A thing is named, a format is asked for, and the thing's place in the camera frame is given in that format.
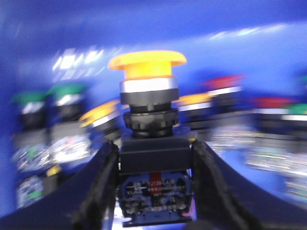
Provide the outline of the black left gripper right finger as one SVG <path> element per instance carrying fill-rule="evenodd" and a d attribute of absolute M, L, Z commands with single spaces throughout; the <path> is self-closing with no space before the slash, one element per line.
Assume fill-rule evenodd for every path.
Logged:
<path fill-rule="evenodd" d="M 205 142 L 194 141 L 192 230 L 305 230 L 307 211 L 257 187 Z"/>

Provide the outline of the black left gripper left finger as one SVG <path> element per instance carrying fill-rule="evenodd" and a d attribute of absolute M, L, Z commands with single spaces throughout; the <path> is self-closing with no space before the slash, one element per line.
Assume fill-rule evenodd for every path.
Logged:
<path fill-rule="evenodd" d="M 105 143 L 56 191 L 0 219 L 2 230 L 110 230 L 118 186 L 118 147 Z"/>

